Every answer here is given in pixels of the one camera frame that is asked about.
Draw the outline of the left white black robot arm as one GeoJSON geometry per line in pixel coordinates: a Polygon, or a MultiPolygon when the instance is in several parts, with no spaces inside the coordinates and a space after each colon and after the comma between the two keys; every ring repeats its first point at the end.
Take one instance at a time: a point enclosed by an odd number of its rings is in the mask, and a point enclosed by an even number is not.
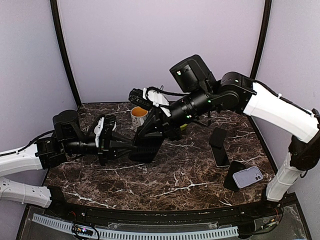
{"type": "Polygon", "coordinates": [[[22,204],[51,208],[60,218],[67,218],[70,206],[58,187],[34,186],[7,179],[11,174],[55,168],[72,155],[94,155],[103,166],[136,147],[132,141],[116,132],[113,115],[99,115],[87,132],[80,128],[75,110],[64,110],[52,119],[54,129],[47,131],[26,146],[0,154],[0,198],[22,204]]]}

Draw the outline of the black phone case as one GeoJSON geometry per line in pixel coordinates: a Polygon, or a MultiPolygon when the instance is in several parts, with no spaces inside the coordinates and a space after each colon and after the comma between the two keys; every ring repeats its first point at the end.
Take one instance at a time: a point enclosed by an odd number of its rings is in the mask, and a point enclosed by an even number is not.
{"type": "Polygon", "coordinates": [[[164,138],[162,136],[136,136],[133,142],[136,148],[129,153],[128,159],[139,163],[151,163],[156,157],[163,141],[164,138]]]}

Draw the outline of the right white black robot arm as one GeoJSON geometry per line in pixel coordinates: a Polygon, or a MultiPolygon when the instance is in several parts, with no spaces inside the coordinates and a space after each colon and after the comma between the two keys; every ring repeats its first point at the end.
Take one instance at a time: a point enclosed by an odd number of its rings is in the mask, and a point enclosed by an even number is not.
{"type": "Polygon", "coordinates": [[[231,71],[216,80],[203,59],[195,54],[173,67],[170,73],[181,88],[179,99],[167,100],[168,92],[156,87],[133,89],[129,100],[148,110],[148,116],[133,139],[135,159],[151,162],[165,139],[181,138],[181,126],[201,115],[230,110],[256,117],[292,135],[286,158],[267,185],[265,198],[255,213],[266,217],[298,177],[314,168],[320,159],[320,114],[302,108],[264,83],[231,71]]]}

